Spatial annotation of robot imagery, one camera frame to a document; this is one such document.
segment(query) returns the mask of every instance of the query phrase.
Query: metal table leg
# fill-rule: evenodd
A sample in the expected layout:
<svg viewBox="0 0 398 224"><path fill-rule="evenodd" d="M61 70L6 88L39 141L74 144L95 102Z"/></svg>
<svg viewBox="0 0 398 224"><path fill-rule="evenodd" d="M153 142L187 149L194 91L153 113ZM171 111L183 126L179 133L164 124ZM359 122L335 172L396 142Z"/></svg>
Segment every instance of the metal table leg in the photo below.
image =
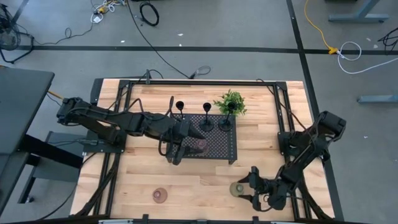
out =
<svg viewBox="0 0 398 224"><path fill-rule="evenodd" d="M358 103L398 103L398 95L360 96Z"/></svg>
<svg viewBox="0 0 398 224"><path fill-rule="evenodd" d="M389 16L388 14L370 14L370 10L379 2L380 0L366 0L363 6L358 10L358 12L353 14L332 14L329 15L329 21L331 22L384 22Z"/></svg>

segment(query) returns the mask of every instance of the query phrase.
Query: wooden tabletop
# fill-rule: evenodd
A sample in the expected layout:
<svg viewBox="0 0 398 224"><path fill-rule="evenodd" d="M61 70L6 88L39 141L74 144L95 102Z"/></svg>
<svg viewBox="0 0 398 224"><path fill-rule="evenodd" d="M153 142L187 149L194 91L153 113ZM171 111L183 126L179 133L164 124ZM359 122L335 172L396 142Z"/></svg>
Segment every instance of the wooden tabletop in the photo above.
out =
<svg viewBox="0 0 398 224"><path fill-rule="evenodd" d="M108 108L115 101L118 83L117 79L104 80L98 106ZM287 82L287 87L292 112L305 126L312 125L303 83ZM245 116L236 118L238 160L228 165L228 161L222 160L183 159L179 166L174 166L159 155L158 141L129 136L121 156L112 218L142 218L143 214L149 214L149 218L155 219L252 220L253 216L260 220L294 219L290 200L281 211L262 213L253 210L247 200L235 198L229 192L229 185L245 177L251 166L257 166L262 177L272 179L284 164L277 143L279 125L275 101L266 87L136 85L131 101L140 98L145 111L165 113L170 97L174 96L175 102L184 101L184 113L204 113L202 105L205 102L219 100L229 89L245 97L248 109ZM138 105L134 105L130 111L138 109ZM220 114L220 111L213 106L209 114ZM302 130L294 122L296 130ZM71 213L79 211L96 190L103 156L93 156L81 169ZM304 173L314 199L326 214L334 217L321 161L315 159ZM152 193L158 187L165 188L169 195L162 204L152 199ZM303 217L302 202L298 204Z"/></svg>

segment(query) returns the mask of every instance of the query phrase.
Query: green plant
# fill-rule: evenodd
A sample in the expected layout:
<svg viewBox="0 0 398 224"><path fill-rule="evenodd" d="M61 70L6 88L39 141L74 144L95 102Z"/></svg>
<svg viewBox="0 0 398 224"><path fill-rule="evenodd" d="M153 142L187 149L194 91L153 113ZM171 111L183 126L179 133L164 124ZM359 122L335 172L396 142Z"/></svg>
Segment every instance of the green plant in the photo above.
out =
<svg viewBox="0 0 398 224"><path fill-rule="evenodd" d="M247 109L244 109L244 98L242 98L239 92L228 90L228 92L221 96L221 98L224 101L213 101L214 105L220 107L222 114L228 114L228 103L230 102L236 103L236 110L234 110L232 114L238 115L241 113L244 115L247 111Z"/></svg>

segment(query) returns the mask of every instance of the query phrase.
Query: yellow cable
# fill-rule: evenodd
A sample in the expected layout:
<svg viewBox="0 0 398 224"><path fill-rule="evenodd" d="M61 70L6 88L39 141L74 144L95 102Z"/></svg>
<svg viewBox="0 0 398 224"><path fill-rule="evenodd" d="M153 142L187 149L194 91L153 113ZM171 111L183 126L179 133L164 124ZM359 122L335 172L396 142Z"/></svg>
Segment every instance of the yellow cable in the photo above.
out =
<svg viewBox="0 0 398 224"><path fill-rule="evenodd" d="M60 95L58 95L58 94L56 94L56 93L54 93L54 92L52 92L52 91L50 91L50 90L47 91L47 92L50 93L51 95L57 97L58 99L63 100L63 97L62 97L62 96L60 96Z"/></svg>
<svg viewBox="0 0 398 224"><path fill-rule="evenodd" d="M307 18L307 21L311 24L311 26L313 26L314 28L316 28L316 29L321 33L323 43L325 43L325 45L326 45L326 46L328 47L328 49L329 49L329 54L335 54L335 53L338 51L338 49L335 48L335 47L330 47L330 46L328 45L328 43L327 43L326 40L325 40L325 37L323 36L322 30L319 29L316 25L314 25L314 23L308 18L308 16L307 16L307 4L308 4L308 0L305 1L305 5L304 5L304 15L305 15L305 18Z"/></svg>

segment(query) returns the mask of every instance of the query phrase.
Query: gray floor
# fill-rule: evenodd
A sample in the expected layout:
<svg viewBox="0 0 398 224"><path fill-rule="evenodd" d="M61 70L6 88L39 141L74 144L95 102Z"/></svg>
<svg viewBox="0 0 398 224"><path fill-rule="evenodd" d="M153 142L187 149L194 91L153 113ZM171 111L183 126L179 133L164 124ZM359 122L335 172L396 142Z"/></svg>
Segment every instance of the gray floor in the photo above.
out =
<svg viewBox="0 0 398 224"><path fill-rule="evenodd" d="M22 0L2 0L14 14ZM285 1L272 0L164 0L153 1L160 13L158 27L141 27L156 46L211 47L280 47L296 48L294 33ZM306 49L324 49L318 31L303 14L304 0L293 0L298 26ZM381 1L374 12L389 13L391 19L383 24L332 24L329 13L350 12L355 3L310 1L308 15L319 25L327 41L334 47L355 41L363 49L377 50L377 39L396 28L398 2ZM138 4L132 3L138 13ZM30 0L18 23L41 42L53 42L63 37L66 27L74 34L90 27L88 0ZM83 37L59 45L146 46L135 29L126 8L117 7L100 24ZM12 57L19 51L7 52ZM304 80L298 54L244 52L161 52L171 64L191 74L202 65L212 71L209 79ZM343 62L347 70L357 71L385 62L393 56L363 56L353 63ZM330 152L345 220L367 223L395 223L398 208L398 151L395 130L398 125L396 105L359 105L356 98L368 94L398 94L396 71L398 62L359 75L340 70L336 56L307 54L308 66L315 87L319 108L346 119L348 126L343 138L332 144ZM93 80L98 77L142 75L147 68L161 71L167 78L181 78L153 52L115 51L54 51L37 50L11 67L46 70L55 73L51 90L63 96L89 99ZM44 139L48 131L85 134L83 128L63 127L56 123L58 106L43 102L29 129L29 134ZM35 184L32 194L35 205L18 205L16 195L21 191L23 175L0 222L16 222L39 218L59 205L73 190L73 183L43 181ZM69 201L54 217L65 217Z"/></svg>

